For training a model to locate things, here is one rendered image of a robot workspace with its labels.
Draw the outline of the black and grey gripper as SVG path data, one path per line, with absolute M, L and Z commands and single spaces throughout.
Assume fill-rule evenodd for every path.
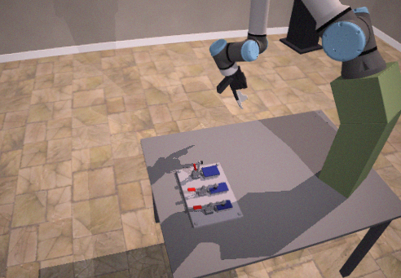
M 243 107 L 242 107 L 241 103 L 243 101 L 245 101 L 248 98 L 248 96 L 247 95 L 242 95 L 240 89 L 245 89 L 245 88 L 248 88 L 248 87 L 247 87 L 247 85 L 245 83 L 246 77 L 243 77 L 244 75 L 242 76 L 242 74 L 244 74 L 244 73 L 240 71 L 240 66 L 238 66 L 238 69 L 236 70 L 235 73 L 233 73 L 230 76 L 225 76 L 225 77 L 233 78 L 233 81 L 231 82 L 230 87 L 231 87 L 232 93 L 233 93 L 233 95 L 234 95 L 234 97 L 236 99 L 236 102 L 238 103 L 239 107 L 243 110 Z M 236 92 L 236 90 L 238 90 L 238 91 Z

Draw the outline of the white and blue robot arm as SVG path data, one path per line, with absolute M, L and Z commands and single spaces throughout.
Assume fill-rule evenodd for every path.
M 342 62 L 343 79 L 367 77 L 386 69 L 366 7 L 352 10 L 339 0 L 302 2 L 316 21 L 315 30 L 322 39 L 326 55 Z M 236 72 L 236 62 L 255 61 L 267 49 L 268 40 L 265 41 L 265 38 L 269 3 L 270 0 L 251 0 L 247 42 L 227 43 L 225 39 L 219 39 L 210 46 L 209 52 L 223 76 Z

